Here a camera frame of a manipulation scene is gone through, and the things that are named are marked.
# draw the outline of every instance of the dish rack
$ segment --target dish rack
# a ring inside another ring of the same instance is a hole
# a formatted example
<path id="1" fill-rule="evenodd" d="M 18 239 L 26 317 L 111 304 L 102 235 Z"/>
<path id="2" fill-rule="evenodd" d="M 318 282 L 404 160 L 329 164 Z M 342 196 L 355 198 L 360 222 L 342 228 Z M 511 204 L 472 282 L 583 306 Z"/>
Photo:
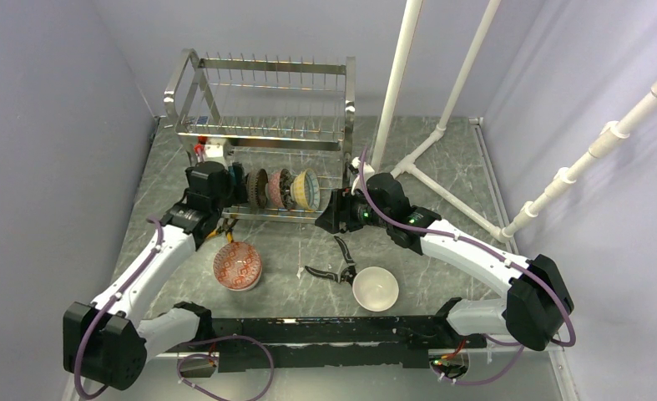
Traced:
<path id="1" fill-rule="evenodd" d="M 198 161 L 200 140 L 222 139 L 230 145 L 226 156 L 245 171 L 286 168 L 296 177 L 311 168 L 319 179 L 317 211 L 232 206 L 223 216 L 312 223 L 330 190 L 350 185 L 355 73 L 354 57 L 340 64 L 242 53 L 201 58 L 192 48 L 183 50 L 164 106 L 191 164 Z"/>

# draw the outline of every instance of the marble tabletop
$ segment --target marble tabletop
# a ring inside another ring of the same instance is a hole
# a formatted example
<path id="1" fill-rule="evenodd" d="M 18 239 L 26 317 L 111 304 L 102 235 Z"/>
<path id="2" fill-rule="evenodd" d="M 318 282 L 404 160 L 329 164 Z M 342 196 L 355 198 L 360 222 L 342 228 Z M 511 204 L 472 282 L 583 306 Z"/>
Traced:
<path id="1" fill-rule="evenodd" d="M 383 158 L 383 170 L 389 171 L 405 154 L 416 148 L 432 132 L 437 122 L 431 117 L 395 118 Z M 373 141 L 377 117 L 356 119 L 354 154 Z M 280 167 L 297 174 L 307 166 L 321 177 L 322 194 L 340 183 L 335 178 L 335 154 L 235 152 L 236 161 L 246 169 L 261 166 L 268 171 Z M 417 167 L 470 205 L 491 222 L 498 224 L 485 160 L 479 150 L 473 127 L 467 119 L 449 121 L 444 137 L 417 160 Z M 186 187 L 184 169 L 189 165 L 185 152 L 171 128 L 160 128 L 151 146 L 149 159 L 139 183 L 129 227 L 119 255 L 114 278 L 149 242 L 153 225 L 145 217 L 161 217 L 182 195 Z M 409 174 L 398 180 L 413 205 L 434 210 L 461 230 L 495 246 L 503 247 L 488 233 L 457 211 L 443 198 Z M 183 263 L 166 282 L 154 300 L 147 317 L 158 316 L 181 301 L 195 302 L 212 310 L 214 317 L 350 317 L 381 315 L 419 315 L 435 313 L 451 297 L 487 299 L 495 294 L 482 283 L 456 267 L 396 246 L 382 229 L 365 227 L 341 235 L 360 271 L 381 266 L 389 270 L 399 284 L 397 303 L 385 312 L 361 308 L 347 284 L 339 285 L 303 272 L 308 265 L 339 272 L 345 262 L 331 235 L 312 224 L 270 221 L 239 221 L 234 230 L 236 241 L 252 244 L 260 253 L 263 272 L 259 284 L 248 292 L 223 288 L 212 272 L 215 253 L 226 243 L 224 238 L 207 241 Z"/>

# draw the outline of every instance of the red object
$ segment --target red object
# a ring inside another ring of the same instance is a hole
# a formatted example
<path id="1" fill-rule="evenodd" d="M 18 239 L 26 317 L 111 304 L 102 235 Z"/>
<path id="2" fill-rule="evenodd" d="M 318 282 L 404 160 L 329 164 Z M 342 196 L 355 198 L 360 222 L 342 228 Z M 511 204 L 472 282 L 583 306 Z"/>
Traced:
<path id="1" fill-rule="evenodd" d="M 213 273 L 217 281 L 230 290 L 249 290 L 261 275 L 260 254 L 246 242 L 231 242 L 215 255 Z"/>

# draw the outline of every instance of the white bowl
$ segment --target white bowl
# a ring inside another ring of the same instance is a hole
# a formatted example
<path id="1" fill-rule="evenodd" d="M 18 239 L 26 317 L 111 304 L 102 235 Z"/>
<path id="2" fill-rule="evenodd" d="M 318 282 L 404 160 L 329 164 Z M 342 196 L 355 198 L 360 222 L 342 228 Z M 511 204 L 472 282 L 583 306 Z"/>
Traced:
<path id="1" fill-rule="evenodd" d="M 352 282 L 352 295 L 368 311 L 386 311 L 397 301 L 397 279 L 387 270 L 371 266 L 360 270 Z"/>

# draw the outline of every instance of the white pipe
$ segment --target white pipe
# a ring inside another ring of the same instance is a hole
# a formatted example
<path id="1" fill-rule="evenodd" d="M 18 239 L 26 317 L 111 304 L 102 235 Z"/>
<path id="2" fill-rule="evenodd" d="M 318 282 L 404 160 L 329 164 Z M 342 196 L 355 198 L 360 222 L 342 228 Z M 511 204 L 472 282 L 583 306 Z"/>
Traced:
<path id="1" fill-rule="evenodd" d="M 485 13 L 483 13 L 481 23 L 478 25 L 478 29 L 476 29 L 476 35 L 473 37 L 471 47 L 468 49 L 468 53 L 466 53 L 466 59 L 463 60 L 461 71 L 458 71 L 456 83 L 453 84 L 453 89 L 451 89 L 451 94 L 448 96 L 446 107 L 443 110 L 443 114 L 437 127 L 446 129 L 446 123 L 448 122 L 448 119 L 451 118 L 451 112 L 453 112 L 453 108 L 456 106 L 458 96 L 461 95 L 461 89 L 463 89 L 463 85 L 466 83 L 466 79 L 468 79 L 468 74 L 471 72 L 473 62 L 476 61 L 478 51 L 481 49 L 481 44 L 483 44 L 485 35 L 490 29 L 490 24 L 493 22 L 493 17 L 495 17 L 495 12 L 498 10 L 499 5 L 500 0 L 490 0 L 485 7 Z"/>
<path id="2" fill-rule="evenodd" d="M 480 24 L 478 24 L 478 28 L 476 29 L 476 34 L 475 36 L 473 36 L 471 47 L 468 48 L 468 53 L 466 53 L 466 58 L 463 60 L 463 64 L 461 65 L 461 70 L 458 71 L 456 82 L 453 84 L 453 89 L 451 89 L 451 94 L 448 96 L 446 107 L 443 110 L 443 114 L 437 124 L 436 129 L 432 132 L 431 135 L 429 135 L 427 140 L 422 142 L 422 144 L 419 145 L 412 153 L 410 153 L 399 163 L 397 163 L 395 168 L 390 172 L 390 174 L 392 174 L 393 177 L 397 178 L 398 175 L 405 172 L 409 165 L 413 165 L 414 161 L 417 160 L 417 158 L 421 156 L 427 149 L 429 149 L 429 146 L 433 145 L 443 137 L 443 132 L 446 130 L 446 124 L 448 123 L 448 119 L 451 118 L 451 113 L 453 112 L 453 108 L 456 106 L 458 96 L 461 95 L 461 90 L 463 89 L 463 85 L 466 83 L 468 74 L 470 74 L 471 72 L 471 67 L 473 66 L 473 62 L 475 62 L 476 56 L 478 56 L 478 51 L 480 51 L 481 45 L 483 44 L 483 40 L 485 39 L 486 34 L 488 34 L 488 30 L 490 29 L 490 25 L 493 22 L 493 18 L 495 17 L 495 12 L 498 10 L 499 5 L 500 5 L 500 0 L 490 0 L 488 5 L 486 6 L 485 12 L 483 13 L 483 17 L 481 18 L 481 22 Z M 382 144 L 382 146 L 383 147 L 381 148 L 381 152 L 384 152 L 384 143 Z M 373 166 L 375 165 L 376 152 L 373 152 L 373 156 L 372 156 Z"/>
<path id="3" fill-rule="evenodd" d="M 407 5 L 404 8 L 404 17 L 402 18 L 402 27 L 399 30 L 399 38 L 397 39 L 397 50 L 395 50 L 395 58 L 392 61 L 390 80 L 387 84 L 385 104 L 382 106 L 380 125 L 377 128 L 375 149 L 372 151 L 372 161 L 370 164 L 375 171 L 380 170 L 382 156 L 385 154 L 385 143 L 390 133 L 390 125 L 392 124 L 395 105 L 397 105 L 399 87 L 402 85 L 404 68 L 407 66 L 409 49 L 412 47 L 412 39 L 414 38 L 414 31 L 417 30 L 417 20 L 419 19 L 419 12 L 421 10 L 422 0 L 407 0 Z"/>
<path id="4" fill-rule="evenodd" d="M 414 175 L 419 179 L 424 185 L 428 186 L 431 190 L 438 193 L 443 199 L 452 204 L 456 209 L 459 209 L 464 215 L 468 216 L 471 220 L 475 221 L 479 226 L 486 229 L 488 234 L 491 236 L 496 236 L 500 232 L 500 227 L 495 226 L 490 221 L 486 220 L 485 217 L 481 216 L 480 213 L 471 209 L 468 205 L 463 203 L 458 199 L 454 194 L 449 192 L 446 188 L 440 186 L 435 180 L 432 180 L 428 175 L 423 171 L 419 170 L 415 165 L 409 165 L 405 172 Z"/>
<path id="5" fill-rule="evenodd" d="M 515 232 L 528 225 L 546 205 L 559 198 L 586 170 L 598 159 L 608 155 L 630 136 L 630 131 L 657 109 L 657 81 L 650 92 L 643 97 L 620 121 L 608 122 L 599 137 L 589 146 L 589 151 L 581 156 L 570 168 L 559 169 L 554 180 L 533 202 L 527 202 L 507 227 L 495 238 L 506 242 Z"/>

